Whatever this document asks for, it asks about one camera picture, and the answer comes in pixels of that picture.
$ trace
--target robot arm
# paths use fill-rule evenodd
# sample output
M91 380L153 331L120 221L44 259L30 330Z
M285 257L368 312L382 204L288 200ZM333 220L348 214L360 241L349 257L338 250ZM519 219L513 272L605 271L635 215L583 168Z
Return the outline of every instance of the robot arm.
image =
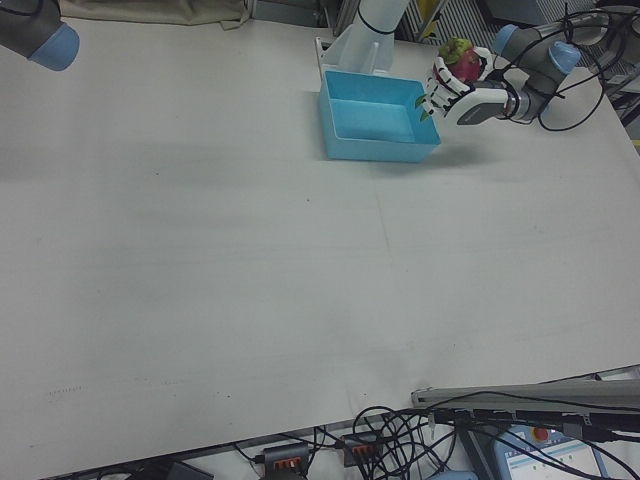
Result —
M0 45L51 70L67 68L76 57L78 34L60 21L57 0L0 2Z
M477 125L492 117L535 119L579 62L581 54L575 45L592 45L605 39L610 42L609 30L615 29L619 36L620 27L632 22L636 18L634 13L638 13L635 7L624 7L622 12L620 7L615 10L620 14L603 10L572 15L568 19L570 23L556 22L527 29L513 25L502 28L493 50L509 62L509 68L519 68L528 75L519 90L504 79L505 69L491 71L493 57L486 49L475 48L485 70L479 80L471 84L455 78L438 56L434 75L427 80L423 103L426 114L440 110L448 122L456 125Z

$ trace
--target red button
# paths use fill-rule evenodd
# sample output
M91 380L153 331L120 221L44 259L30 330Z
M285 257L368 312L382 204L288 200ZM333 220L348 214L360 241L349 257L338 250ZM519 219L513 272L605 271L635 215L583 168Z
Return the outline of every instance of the red button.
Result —
M534 428L531 432L533 438L538 442L546 442L549 440L549 430L546 428Z

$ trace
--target robotic hand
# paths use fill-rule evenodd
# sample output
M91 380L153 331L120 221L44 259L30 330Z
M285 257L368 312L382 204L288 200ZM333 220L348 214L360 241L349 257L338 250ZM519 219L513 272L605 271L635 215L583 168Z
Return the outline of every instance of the robotic hand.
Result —
M427 79L426 94L419 99L425 116L438 109L456 125L477 125L488 118L505 115L509 101L507 91L500 82L486 81L493 69L493 55L482 47L474 47L473 51L481 67L478 81L471 84L458 79L438 55L432 75Z
M569 15L562 22L539 27L503 27L496 35L493 50L509 62L508 66L492 72L491 52L475 47L482 70L474 82L456 78L438 56L433 74L427 79L426 94L416 104L422 103L423 117L438 110L445 121L456 125L477 125L491 117L531 121L558 96L560 84L580 61L581 52L576 45L601 43L608 49L613 45L616 52L609 53L615 59L613 63L620 59L631 63L640 60L640 35L634 27L640 8L610 8L613 10ZM516 89L505 80L504 73L510 68L518 68L528 76L522 88Z

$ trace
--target black cable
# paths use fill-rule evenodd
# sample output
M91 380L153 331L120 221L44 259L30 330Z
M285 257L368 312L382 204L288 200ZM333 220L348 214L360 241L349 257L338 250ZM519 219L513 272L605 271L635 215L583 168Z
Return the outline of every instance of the black cable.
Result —
M504 438L501 438L498 435L493 435L492 433L486 432L484 430L472 428L472 427L469 427L469 426L466 426L466 425L456 425L456 427L457 428L462 428L464 430L468 430L468 431L471 431L471 432L474 432L474 433L479 433L481 435L485 435L485 436L487 436L489 438L494 439L497 442L500 442L500 443L502 443L504 445L507 445L509 448L512 448L515 451L517 451L517 452L519 452L519 453L521 453L523 455L526 455L529 458L532 458L532 459L534 459L534 460L536 460L536 461L538 461L540 463L544 463L545 465L553 467L553 468L555 468L557 470L561 470L561 471L563 471L565 473L570 473L572 475L577 475L578 477L582 477L582 478L585 478L585 479L588 479L588 480L603 480L603 479L607 479L607 480L624 480L624 479L620 479L620 478L611 478L611 477L602 477L600 475L591 475L590 473L586 473L586 472L583 472L583 471L578 470L576 468L569 467L568 465L558 464L558 463L556 463L556 461L550 462L549 460L544 458L544 456L547 456L547 454L545 452L543 452L538 447L535 447L534 450L537 453L540 453L542 456L533 455L531 452L529 452L529 451L527 451L527 450L525 450L523 448L520 448L520 447L518 447L517 445L514 445L511 442L508 442Z
M518 436L517 434L513 433L511 430L507 430L505 433L508 433L509 435L511 435L512 437L515 437L516 440L524 443L525 445L527 445L530 448L536 449L536 450L540 450L540 453L542 455L544 455L546 458L549 458L551 460L556 461L556 463L558 463L559 461L555 458L552 457L548 454L546 454L544 451L542 451L541 449L539 449L536 445L532 444L531 442L525 440L524 438L521 438L520 436ZM618 457L616 457L615 455L613 455L612 453L609 453L607 450L605 450L604 448L594 444L593 442L589 442L588 440L583 440L583 439L577 439L578 441L584 443L585 445L593 448L594 450L597 450L598 452L602 453L603 455L609 457L611 460L613 460L614 462L616 462L618 465L620 465L623 469L625 469L627 471L627 473L629 473L635 480L640 480L640 475L638 475L629 465L627 465L625 462L623 462L622 460L620 460Z
M589 53L586 49L584 49L582 47L578 47L578 48L582 52ZM598 70L599 70L600 75L601 75L601 82L604 82L604 70L602 69L602 66L600 65L598 60L593 56L592 56L592 60L596 63L596 66L598 67ZM577 87L577 86L578 86L578 83L576 83L572 87L567 87L567 88L574 88L574 87ZM601 84L601 88L600 88L600 95L598 96L598 100L596 101L596 103L593 106L593 108L591 110L589 110L589 113L587 113L581 120L577 121L576 123L574 123L572 125L569 125L568 127L555 128L555 127L549 127L548 125L546 125L544 123L544 121L542 120L542 114L544 113L544 110L542 110L540 113L538 113L536 118L538 119L538 123L540 124L540 126L542 128L544 128L545 130L549 131L549 132L566 132L568 130L573 130L574 128L577 128L580 125L582 125L583 123L585 123L587 120L589 120L593 116L593 114L596 112L598 107L600 107L600 104L602 103L602 100L604 100L604 95L605 95L605 88L604 88L604 83L602 83Z
M261 478L262 475L258 473L255 467L255 464L258 463L256 457L251 458L249 455L244 453L242 449L235 443L233 443L232 446L240 455L242 455L249 462L249 466L251 467L251 470L253 470L253 473L255 473L258 476L258 478Z
M613 405L595 405L592 403L583 403L583 402L572 402L569 400L558 400L558 399L550 399L550 398L540 398L540 397L532 397L528 395L517 395L515 393L506 393L506 392L498 392L495 390L479 390L477 392L466 393L464 395L457 395L455 397L447 398L446 400L441 400L439 402L433 403L427 407L419 408L419 409L407 409L405 412L411 412L415 414L420 414L420 412L430 412L433 409L446 405L455 400L464 400L466 398L477 397L479 395L496 395L499 397L507 397L507 398L516 398L519 400L530 400L532 402L541 402L541 403L557 403L559 405L569 405L572 407L581 407L581 408L592 408L597 410L611 410L615 412L633 412L640 413L640 408L635 407L620 407Z
M640 475L638 475L636 473L636 471L631 468L628 464L626 464L625 462L623 462L620 458L616 457L613 453L610 453L608 450L605 450L604 448L602 448L599 445L596 445L593 442L590 442L588 440L580 440L582 443L589 445L591 448L593 448L594 450L597 450L598 452L600 452L602 455L609 457L609 459L613 460L615 463L617 463L618 465L620 465L623 469L625 469L629 475L631 475L635 480L639 480L640 479Z
M14 10L13 8L2 7L2 6L0 6L0 12L9 13L11 15L17 15L19 17L35 17L42 11L43 6L44 6L44 0L38 0L38 4L30 12L22 12L20 10Z
M449 445L449 452L447 453L447 456L444 459L445 468L448 468L448 463L451 460L451 457L453 457L453 451L456 448L456 442L458 440L458 434L456 433L455 430L453 430L452 434L453 434L453 437L451 438L451 445Z
M335 442L340 445L342 444L342 440L340 440L338 437L336 437L335 435L332 435L331 433L329 433L325 428L322 427L316 427L318 430L320 430L325 437L329 437L332 440L335 440Z
M296 440L298 442L306 443L307 445L312 445L314 447L318 447L319 446L320 448L338 448L337 445L322 445L320 443L316 443L316 442L313 442L311 440L305 440L304 438L296 437L294 435L289 435L288 433L279 433L278 436L279 437L288 438L289 440Z
M546 39L557 35L559 33L564 33L565 35L565 39L567 40L567 43L571 43L572 45L578 47L582 52L586 53L587 55L589 55L592 60L594 61L594 63L596 63L596 65L598 66L598 72L584 80L581 80L579 82L576 82L575 84L572 84L568 87L565 87L561 90L558 90L557 92L555 92L553 95L549 95L547 98L547 101L545 103L548 104L549 101L551 101L551 99L553 97L559 96L562 97L562 93L566 92L572 88L575 88L579 85L582 85L583 83L586 83L587 81L591 80L592 78L595 78L596 76L599 76L601 78L601 82L604 83L604 72L606 70L608 70L609 68L611 68L615 63L617 63L620 58L622 57L622 55L624 54L624 49L626 46L626 42L625 42L625 37L622 34L622 32L620 32L621 27L618 27L617 29L611 29L610 27L608 28L607 31L613 31L613 33L615 35L617 35L620 38L620 44L618 46L618 53L615 56L615 58L609 62L609 64L606 67L602 67L598 61L595 59L595 57L593 57L593 55L587 51L586 49L582 48L581 46L576 45L573 41L572 41L572 37L573 37L573 31L576 28L593 28L593 25L578 25L578 26L574 26L571 23L571 19L575 18L577 16L580 15L584 15L584 14L588 14L588 13L599 13L599 14L606 14L609 17L609 20L611 22L611 13L610 12L603 12L603 11L598 11L598 10L591 10L591 11L586 11L586 12L576 12L573 14L569 14L568 10L567 10L567 5L565 4L565 16L562 19L562 24L563 24L563 28L556 30L554 32L551 32L547 35L543 35L541 36L540 39L531 42L529 45L527 45L526 48L524 48L513 60L511 60L505 67L502 67L501 69L497 69L494 70L493 72L491 72L489 74L489 76L487 77L487 79L493 79L493 80L499 80L501 82L503 82L505 85L508 84L508 82L505 80L504 76L506 74L506 72L508 72L509 70L511 70L512 68L515 68L520 60L524 57L524 55L531 50L532 48L535 48L537 45L539 45L540 43L542 43L543 41L545 41ZM594 107L589 111L589 113L587 113L587 115L581 119L580 121L576 122L573 125L570 125L568 127L563 127L563 128L551 128L548 127L547 125L544 124L544 122L541 119L541 115L544 113L544 108L540 109L540 112L536 115L535 118L538 119L538 122L540 123L541 127L544 128L545 130L549 130L549 131L555 131L555 132L560 132L560 131L567 131L567 130L571 130L573 128L576 128L580 125L582 125L584 122L586 122L589 118L591 118L591 116L595 113L595 111L598 109L598 107L600 106L600 104L602 103L602 100L604 98L604 85L603 85L603 91L601 92L601 95L599 96L598 100L596 101L596 104L594 105ZM533 122L533 119L531 120L531 122L526 123L526 122L518 122L516 120L511 119L510 117L507 117L507 119L513 121L514 123L518 123L521 125L529 125L531 122Z
M616 433L616 440L621 440L623 442L634 442L640 443L640 437L635 437L633 435L622 435L620 433Z

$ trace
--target pink fruit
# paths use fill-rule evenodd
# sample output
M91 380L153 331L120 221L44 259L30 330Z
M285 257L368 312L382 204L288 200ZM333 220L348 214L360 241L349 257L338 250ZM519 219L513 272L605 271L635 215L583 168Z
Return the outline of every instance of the pink fruit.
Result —
M469 49L461 55L456 63L447 65L447 67L449 67L451 74L461 82L473 83L480 78L482 65L478 54L473 49Z

